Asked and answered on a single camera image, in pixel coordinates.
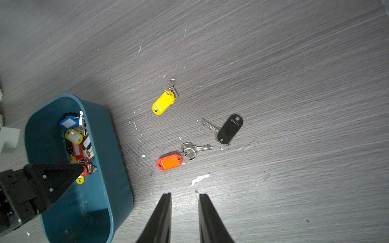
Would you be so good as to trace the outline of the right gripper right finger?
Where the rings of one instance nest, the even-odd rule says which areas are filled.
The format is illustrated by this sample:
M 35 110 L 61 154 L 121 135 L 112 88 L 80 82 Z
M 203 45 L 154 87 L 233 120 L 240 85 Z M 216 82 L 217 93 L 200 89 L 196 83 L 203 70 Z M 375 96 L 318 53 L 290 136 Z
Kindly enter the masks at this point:
M 199 228 L 201 243 L 234 243 L 207 194 L 199 195 Z

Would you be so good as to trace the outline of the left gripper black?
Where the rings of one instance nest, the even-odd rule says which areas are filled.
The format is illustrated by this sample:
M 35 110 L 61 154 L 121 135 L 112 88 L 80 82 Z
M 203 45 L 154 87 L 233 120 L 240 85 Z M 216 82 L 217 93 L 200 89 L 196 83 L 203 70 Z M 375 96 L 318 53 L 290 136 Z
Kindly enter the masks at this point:
M 1 173 L 1 237 L 51 208 L 85 171 L 81 164 L 28 164 Z

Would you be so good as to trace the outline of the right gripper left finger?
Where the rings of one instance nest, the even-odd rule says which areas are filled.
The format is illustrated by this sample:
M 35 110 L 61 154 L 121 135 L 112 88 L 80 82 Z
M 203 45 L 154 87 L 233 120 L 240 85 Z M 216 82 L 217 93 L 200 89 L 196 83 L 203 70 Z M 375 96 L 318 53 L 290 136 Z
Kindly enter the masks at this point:
M 137 243 L 169 243 L 171 221 L 171 193 L 165 193 L 161 196 Z

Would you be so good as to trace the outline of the teal plastic storage box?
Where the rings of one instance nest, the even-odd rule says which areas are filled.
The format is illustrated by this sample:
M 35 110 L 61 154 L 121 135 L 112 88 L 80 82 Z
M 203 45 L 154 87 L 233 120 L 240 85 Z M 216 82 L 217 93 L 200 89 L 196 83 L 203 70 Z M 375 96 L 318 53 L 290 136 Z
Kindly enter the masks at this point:
M 110 243 L 131 213 L 133 195 L 108 110 L 68 93 L 51 99 L 26 124 L 27 158 L 31 164 L 70 162 L 58 124 L 68 112 L 84 114 L 98 170 L 41 215 L 43 231 L 51 243 Z

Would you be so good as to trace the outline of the black tag key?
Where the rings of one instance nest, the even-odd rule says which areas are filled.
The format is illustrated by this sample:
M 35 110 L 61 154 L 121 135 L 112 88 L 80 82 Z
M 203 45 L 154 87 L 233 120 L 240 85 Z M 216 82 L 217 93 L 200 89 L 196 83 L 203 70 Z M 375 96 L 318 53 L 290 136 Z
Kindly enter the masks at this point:
M 243 126 L 243 118 L 238 114 L 232 114 L 222 127 L 217 127 L 204 118 L 201 120 L 201 123 L 213 132 L 215 140 L 219 144 L 229 145 Z

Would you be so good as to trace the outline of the red white tag key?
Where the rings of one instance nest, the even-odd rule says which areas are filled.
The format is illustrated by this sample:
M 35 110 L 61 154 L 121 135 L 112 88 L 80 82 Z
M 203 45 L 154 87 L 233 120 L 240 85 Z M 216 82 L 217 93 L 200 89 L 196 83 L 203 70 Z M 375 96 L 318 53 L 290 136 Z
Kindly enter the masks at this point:
M 84 158 L 83 149 L 81 144 L 72 144 L 73 154 L 77 161 L 80 161 Z

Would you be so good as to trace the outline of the yellow white tag key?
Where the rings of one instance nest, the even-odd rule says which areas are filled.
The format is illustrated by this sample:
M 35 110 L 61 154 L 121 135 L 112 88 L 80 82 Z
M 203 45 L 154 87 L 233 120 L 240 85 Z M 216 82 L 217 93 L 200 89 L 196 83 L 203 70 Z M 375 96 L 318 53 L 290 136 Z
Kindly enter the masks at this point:
M 65 138 L 72 144 L 79 145 L 84 140 L 84 135 L 79 133 L 77 130 L 69 129 L 65 133 Z

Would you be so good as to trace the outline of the blue tag key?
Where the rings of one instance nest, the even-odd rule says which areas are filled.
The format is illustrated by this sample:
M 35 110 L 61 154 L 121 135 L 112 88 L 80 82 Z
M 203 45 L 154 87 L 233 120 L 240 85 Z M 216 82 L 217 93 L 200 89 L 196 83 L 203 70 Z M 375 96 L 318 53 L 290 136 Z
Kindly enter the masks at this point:
M 64 130 L 73 129 L 75 127 L 83 127 L 84 114 L 82 111 L 79 113 L 67 112 L 59 120 L 58 125 Z

